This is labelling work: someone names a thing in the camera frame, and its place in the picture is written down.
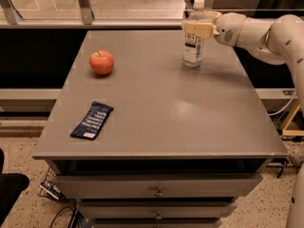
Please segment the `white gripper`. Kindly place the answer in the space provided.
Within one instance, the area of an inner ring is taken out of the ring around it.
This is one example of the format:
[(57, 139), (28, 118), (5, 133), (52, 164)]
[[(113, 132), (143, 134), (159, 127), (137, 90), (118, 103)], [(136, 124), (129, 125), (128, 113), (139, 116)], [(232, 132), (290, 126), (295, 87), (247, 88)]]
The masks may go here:
[(225, 13), (208, 10), (207, 17), (216, 21), (213, 23), (205, 22), (186, 22), (183, 29), (190, 34), (203, 39), (215, 36), (215, 40), (225, 46), (234, 47), (237, 44), (241, 26), (246, 16), (238, 13)]

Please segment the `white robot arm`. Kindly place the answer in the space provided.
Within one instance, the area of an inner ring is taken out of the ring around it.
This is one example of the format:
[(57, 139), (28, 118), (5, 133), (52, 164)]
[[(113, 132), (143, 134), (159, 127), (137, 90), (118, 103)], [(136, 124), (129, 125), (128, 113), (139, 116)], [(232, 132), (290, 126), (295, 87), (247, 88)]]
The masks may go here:
[(181, 27), (202, 39), (214, 38), (222, 45), (243, 48), (267, 64), (285, 64), (304, 111), (304, 21), (300, 17), (287, 14), (269, 21), (208, 11), (203, 17), (184, 20)]

